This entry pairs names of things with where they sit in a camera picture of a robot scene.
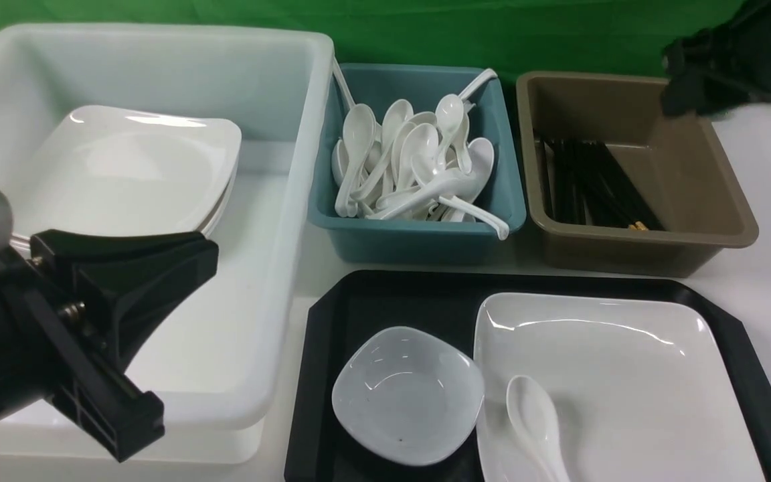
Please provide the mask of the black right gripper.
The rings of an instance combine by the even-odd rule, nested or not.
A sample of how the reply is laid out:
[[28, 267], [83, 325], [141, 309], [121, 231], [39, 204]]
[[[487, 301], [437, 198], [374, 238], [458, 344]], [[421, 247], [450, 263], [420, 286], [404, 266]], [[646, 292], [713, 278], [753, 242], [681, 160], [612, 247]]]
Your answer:
[[744, 1], [728, 21], [677, 37], [662, 50], [667, 118], [771, 104], [771, 1]]

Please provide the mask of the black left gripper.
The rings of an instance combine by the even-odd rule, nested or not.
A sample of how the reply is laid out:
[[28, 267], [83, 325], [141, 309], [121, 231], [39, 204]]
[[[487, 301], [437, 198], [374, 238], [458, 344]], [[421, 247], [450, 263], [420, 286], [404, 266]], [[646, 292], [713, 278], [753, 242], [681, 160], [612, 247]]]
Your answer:
[[92, 237], [45, 231], [0, 250], [0, 421], [45, 400], [123, 461], [165, 435], [165, 406], [126, 369], [218, 271], [201, 232]]

